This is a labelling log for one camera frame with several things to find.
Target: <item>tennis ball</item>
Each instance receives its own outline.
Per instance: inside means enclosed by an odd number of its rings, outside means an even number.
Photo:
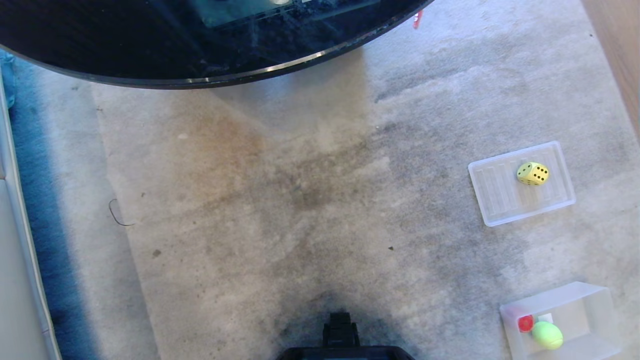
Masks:
[[[564,338],[557,326],[550,322],[536,322],[533,326],[533,338],[541,347],[555,350],[562,346]]]

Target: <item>clear plastic box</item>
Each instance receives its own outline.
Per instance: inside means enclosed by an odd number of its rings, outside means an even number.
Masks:
[[[513,360],[606,359],[620,352],[620,337],[608,288],[573,282],[500,306]],[[563,345],[547,350],[520,332],[518,319],[550,314],[562,331]]]
[[[541,186],[518,181],[518,167],[527,161],[542,163],[549,179]],[[494,156],[469,164],[482,218],[496,226],[575,204],[573,184],[558,142]]]

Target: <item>black glass table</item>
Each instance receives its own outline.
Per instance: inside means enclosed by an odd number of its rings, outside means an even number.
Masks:
[[[145,88],[279,76],[365,44],[433,0],[5,0],[0,44],[49,69]]]

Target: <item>yellow die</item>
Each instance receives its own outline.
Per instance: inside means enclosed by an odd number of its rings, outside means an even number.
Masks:
[[[549,169],[545,165],[530,161],[518,169],[518,180],[523,184],[542,185],[549,178]]]

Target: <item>red object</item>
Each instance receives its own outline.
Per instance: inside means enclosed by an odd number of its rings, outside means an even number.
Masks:
[[[420,26],[420,19],[422,18],[422,10],[413,16],[413,28],[417,29]]]
[[[518,319],[518,328],[520,332],[529,332],[533,330],[533,315],[523,316]]]

